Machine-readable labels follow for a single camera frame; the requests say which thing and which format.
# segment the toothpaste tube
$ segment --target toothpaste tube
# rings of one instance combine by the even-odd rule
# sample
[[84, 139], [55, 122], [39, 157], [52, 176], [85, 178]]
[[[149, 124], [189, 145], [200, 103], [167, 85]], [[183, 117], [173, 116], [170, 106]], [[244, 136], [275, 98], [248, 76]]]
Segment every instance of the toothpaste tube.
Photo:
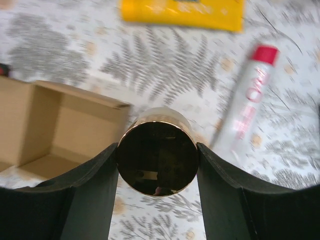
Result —
[[241, 168], [251, 143], [253, 126], [264, 93], [273, 75], [279, 51], [259, 45], [249, 61], [234, 93], [223, 126], [212, 151]]
[[127, 22], [243, 30], [245, 0], [121, 0]]

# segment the yellow bottle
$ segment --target yellow bottle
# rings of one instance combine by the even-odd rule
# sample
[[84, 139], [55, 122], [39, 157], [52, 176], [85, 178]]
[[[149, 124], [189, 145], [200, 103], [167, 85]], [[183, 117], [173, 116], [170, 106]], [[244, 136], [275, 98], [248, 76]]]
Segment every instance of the yellow bottle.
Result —
[[128, 22], [241, 32], [245, 0], [122, 0]]

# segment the tablecloth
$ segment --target tablecloth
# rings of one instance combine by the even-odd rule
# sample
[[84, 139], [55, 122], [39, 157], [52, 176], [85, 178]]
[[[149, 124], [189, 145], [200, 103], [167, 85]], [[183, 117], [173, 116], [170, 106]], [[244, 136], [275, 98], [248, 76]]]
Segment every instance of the tablecloth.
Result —
[[[13, 77], [130, 102], [131, 122], [168, 106], [207, 144], [255, 43], [277, 46], [243, 169], [293, 189], [320, 183], [320, 1], [247, 0], [241, 34], [124, 23], [115, 0], [0, 0], [0, 9], [0, 62]], [[14, 168], [0, 174], [8, 188], [39, 181]], [[197, 179], [179, 194], [152, 198], [119, 178], [109, 240], [205, 238]]]

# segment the white tube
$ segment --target white tube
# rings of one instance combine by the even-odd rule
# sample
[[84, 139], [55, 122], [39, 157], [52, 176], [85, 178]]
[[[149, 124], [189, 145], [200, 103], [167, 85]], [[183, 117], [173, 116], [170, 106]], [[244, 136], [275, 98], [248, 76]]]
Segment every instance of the white tube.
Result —
[[274, 72], [278, 53], [274, 46], [257, 47], [238, 81], [230, 109], [213, 143], [212, 151], [238, 168], [245, 164], [255, 119]]

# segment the brown box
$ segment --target brown box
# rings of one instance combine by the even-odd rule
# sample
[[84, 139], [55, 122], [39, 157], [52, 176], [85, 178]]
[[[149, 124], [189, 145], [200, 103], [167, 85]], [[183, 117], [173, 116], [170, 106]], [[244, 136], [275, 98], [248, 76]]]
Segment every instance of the brown box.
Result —
[[90, 160], [125, 131], [130, 105], [60, 83], [0, 77], [0, 172], [43, 180]]

